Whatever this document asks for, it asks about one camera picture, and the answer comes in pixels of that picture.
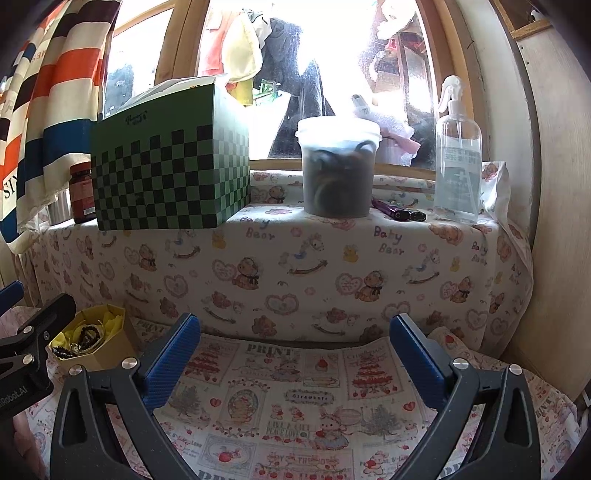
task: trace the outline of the metal screw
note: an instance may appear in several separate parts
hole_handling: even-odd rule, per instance
[[[509,366],[509,372],[513,375],[521,375],[523,373],[523,369],[517,364],[511,364]]]
[[[74,365],[73,367],[70,367],[70,375],[75,377],[78,374],[82,373],[82,365]]]
[[[465,370],[470,366],[468,360],[464,360],[463,358],[456,358],[453,361],[453,366],[456,367],[458,370]]]
[[[123,360],[121,362],[121,366],[123,368],[125,368],[126,370],[129,370],[130,368],[135,367],[137,364],[138,364],[138,361],[132,356],[130,356],[129,358],[126,358],[125,360]]]

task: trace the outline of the bottle label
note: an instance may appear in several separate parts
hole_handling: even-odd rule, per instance
[[[482,169],[479,148],[472,150],[447,145],[443,161],[445,168],[463,168],[469,173],[480,174]]]
[[[482,160],[479,140],[443,137],[441,166],[437,170],[435,205],[478,215]]]

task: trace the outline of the blue gripper pad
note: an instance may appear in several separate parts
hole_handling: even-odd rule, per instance
[[[142,401],[148,411],[166,404],[200,338],[199,319],[195,315],[187,316],[144,377]]]
[[[25,289],[18,280],[0,290],[0,315],[4,315],[15,304],[22,300]]]
[[[428,340],[408,315],[404,315],[404,318],[397,315],[390,320],[390,342],[425,405],[438,411],[443,408],[449,396],[448,383],[427,350],[427,346],[431,348],[428,342],[433,340]],[[434,343],[433,348],[441,348],[438,343]]]

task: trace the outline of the rocking horse print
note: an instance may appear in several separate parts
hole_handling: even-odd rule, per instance
[[[328,262],[320,258],[324,250],[322,236],[318,233],[310,235],[296,254],[284,252],[279,259],[279,266],[290,275],[309,275],[322,270]]]
[[[402,274],[402,277],[410,284],[428,282],[439,276],[439,249],[431,250],[418,267],[409,265]]]

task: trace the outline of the pink cloth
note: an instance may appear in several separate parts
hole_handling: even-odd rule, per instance
[[[205,29],[201,39],[202,59],[199,62],[200,77],[224,73],[222,64],[222,46],[228,30],[240,12],[223,11],[219,28]]]
[[[406,153],[410,153],[411,155],[416,155],[418,149],[421,148],[421,144],[419,142],[415,142],[409,138],[401,137],[400,135],[394,134],[390,132],[387,128],[381,129],[381,134],[385,138],[391,138],[392,140],[396,140],[398,146],[402,148]]]

